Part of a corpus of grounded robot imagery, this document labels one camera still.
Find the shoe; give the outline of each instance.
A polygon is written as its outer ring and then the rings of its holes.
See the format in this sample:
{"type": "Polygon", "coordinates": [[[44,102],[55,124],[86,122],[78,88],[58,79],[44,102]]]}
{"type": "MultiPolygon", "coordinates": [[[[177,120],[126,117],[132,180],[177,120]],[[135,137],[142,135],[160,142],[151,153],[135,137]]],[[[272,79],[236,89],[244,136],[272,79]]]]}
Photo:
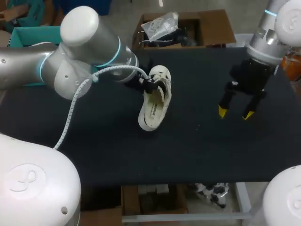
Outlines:
{"type": "Polygon", "coordinates": [[[145,131],[153,131],[163,121],[171,100],[171,76],[169,70],[161,65],[151,69],[149,77],[154,89],[144,91],[144,103],[139,113],[138,122],[145,131]]]}

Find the plastic bag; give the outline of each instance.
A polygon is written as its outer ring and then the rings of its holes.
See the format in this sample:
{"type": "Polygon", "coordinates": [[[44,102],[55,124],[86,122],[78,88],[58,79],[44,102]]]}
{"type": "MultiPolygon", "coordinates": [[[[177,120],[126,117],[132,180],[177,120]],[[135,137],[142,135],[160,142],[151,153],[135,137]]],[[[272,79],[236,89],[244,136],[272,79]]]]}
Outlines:
{"type": "Polygon", "coordinates": [[[228,183],[216,184],[192,184],[188,188],[193,190],[195,194],[207,203],[211,203],[216,207],[224,209],[227,204],[227,194],[229,192],[228,183]]]}
{"type": "Polygon", "coordinates": [[[142,24],[149,41],[152,42],[178,29],[179,14],[176,12],[167,13],[153,21],[142,24]]]}

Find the logo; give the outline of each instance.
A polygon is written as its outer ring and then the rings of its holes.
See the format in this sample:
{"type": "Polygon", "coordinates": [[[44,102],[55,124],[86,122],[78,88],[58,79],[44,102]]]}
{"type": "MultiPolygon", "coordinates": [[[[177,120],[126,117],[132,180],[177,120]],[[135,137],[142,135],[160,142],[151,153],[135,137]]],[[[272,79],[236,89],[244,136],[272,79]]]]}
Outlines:
{"type": "Polygon", "coordinates": [[[46,174],[35,164],[22,164],[12,168],[5,179],[6,191],[16,199],[32,199],[44,189],[46,174]]]}
{"type": "Polygon", "coordinates": [[[295,187],[287,196],[287,205],[290,212],[301,218],[301,185],[295,187]]]}
{"type": "Polygon", "coordinates": [[[283,19],[282,26],[288,33],[293,33],[300,26],[301,10],[293,9],[289,11],[283,19]]]}

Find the black and white object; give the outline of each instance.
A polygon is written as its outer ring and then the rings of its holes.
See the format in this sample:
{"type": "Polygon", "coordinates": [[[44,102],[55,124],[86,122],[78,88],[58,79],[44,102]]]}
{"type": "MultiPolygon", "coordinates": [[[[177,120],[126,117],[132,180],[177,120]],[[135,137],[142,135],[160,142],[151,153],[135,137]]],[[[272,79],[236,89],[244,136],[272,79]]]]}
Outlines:
{"type": "Polygon", "coordinates": [[[229,191],[229,183],[216,184],[193,184],[189,188],[195,192],[200,199],[205,199],[206,202],[212,203],[222,209],[226,208],[227,193],[229,191]]]}

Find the orange object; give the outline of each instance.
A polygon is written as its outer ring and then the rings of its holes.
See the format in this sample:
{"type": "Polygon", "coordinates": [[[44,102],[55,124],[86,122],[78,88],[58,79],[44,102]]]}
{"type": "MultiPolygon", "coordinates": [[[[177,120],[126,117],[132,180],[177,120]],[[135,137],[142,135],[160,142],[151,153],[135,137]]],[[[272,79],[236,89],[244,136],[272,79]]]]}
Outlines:
{"type": "Polygon", "coordinates": [[[295,53],[286,55],[281,62],[281,66],[290,81],[297,81],[301,77],[300,55],[296,55],[295,53]]]}

